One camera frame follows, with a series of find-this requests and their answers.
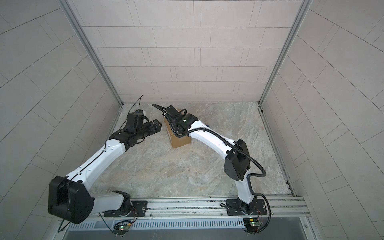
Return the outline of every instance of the marble floor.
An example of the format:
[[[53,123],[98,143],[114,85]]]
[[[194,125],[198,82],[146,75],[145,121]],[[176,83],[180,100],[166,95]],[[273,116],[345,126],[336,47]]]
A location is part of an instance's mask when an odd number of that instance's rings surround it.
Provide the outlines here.
[[[290,193],[255,103],[158,104],[186,108],[218,133],[244,140],[250,155],[266,170],[266,177],[251,178],[255,192]],[[115,130],[125,121],[131,106],[124,105]],[[173,149],[161,112],[150,103],[141,103],[140,108],[150,121],[157,119],[163,124],[161,132],[117,158],[93,184],[91,194],[120,190],[133,198],[237,195],[234,181],[223,171],[224,160],[215,151],[196,139]],[[258,172],[252,163],[250,170]]]

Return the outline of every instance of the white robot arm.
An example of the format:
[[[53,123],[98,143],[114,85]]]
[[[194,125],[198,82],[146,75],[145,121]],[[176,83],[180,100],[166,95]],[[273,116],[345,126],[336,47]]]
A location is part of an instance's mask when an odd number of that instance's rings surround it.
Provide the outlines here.
[[[163,111],[176,136],[189,135],[215,150],[223,159],[225,173],[235,180],[238,197],[242,201],[243,212],[250,214],[255,194],[250,186],[250,176],[265,176],[265,171],[258,166],[262,174],[250,174],[250,161],[245,142],[228,139],[206,126],[197,117],[178,112],[172,105],[164,108],[153,104]],[[139,139],[161,131],[158,120],[150,122],[142,110],[129,113],[124,128],[113,133],[106,144],[92,157],[70,172],[65,177],[56,176],[50,183],[48,212],[73,223],[80,223],[89,215],[97,212],[114,212],[124,216],[131,211],[130,195],[120,191],[91,197],[89,189],[100,174],[120,155],[137,144]]]

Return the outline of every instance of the brown cardboard box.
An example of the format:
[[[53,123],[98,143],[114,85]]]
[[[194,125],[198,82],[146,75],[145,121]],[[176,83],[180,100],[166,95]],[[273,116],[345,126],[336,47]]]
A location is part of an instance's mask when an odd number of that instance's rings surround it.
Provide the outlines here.
[[[170,129],[168,121],[164,118],[164,122],[167,126],[167,133],[170,140],[170,144],[172,145],[172,148],[177,148],[184,146],[186,144],[191,143],[191,137],[185,136],[185,137],[176,137],[175,134],[173,134],[172,130]]]

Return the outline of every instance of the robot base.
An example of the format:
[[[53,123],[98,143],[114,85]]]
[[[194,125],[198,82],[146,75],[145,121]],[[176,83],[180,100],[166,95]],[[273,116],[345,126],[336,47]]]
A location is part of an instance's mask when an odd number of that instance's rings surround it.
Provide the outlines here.
[[[264,199],[253,198],[252,202],[249,204],[243,203],[240,199],[227,199],[225,204],[229,207],[227,208],[228,216],[246,216],[242,210],[244,207],[250,209],[250,214],[248,215],[267,215],[266,205]]]

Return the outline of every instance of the black mounting plate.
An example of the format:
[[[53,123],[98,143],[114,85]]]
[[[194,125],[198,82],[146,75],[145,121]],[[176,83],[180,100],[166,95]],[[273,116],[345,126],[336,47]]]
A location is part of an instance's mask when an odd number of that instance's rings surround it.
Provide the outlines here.
[[[235,210],[231,209],[231,208],[240,209],[240,203],[241,203],[241,201],[239,199],[227,199],[227,200],[225,200],[225,204],[228,207],[230,207],[230,208],[227,208],[228,216],[247,216],[242,211],[235,211]],[[260,213],[261,213],[260,215],[267,215],[268,214],[266,211],[266,205],[265,205],[264,199],[257,199],[256,208],[260,211]],[[259,212],[254,211],[253,213],[251,213],[251,215],[259,215]]]
[[[147,210],[148,202],[147,201],[131,201],[131,202],[132,202],[132,207],[136,208],[138,212],[138,216],[136,216],[136,214],[134,215],[133,212],[131,211],[127,216],[124,216],[124,217],[144,217],[145,212]],[[115,213],[104,212],[104,217],[121,217],[121,216]]]

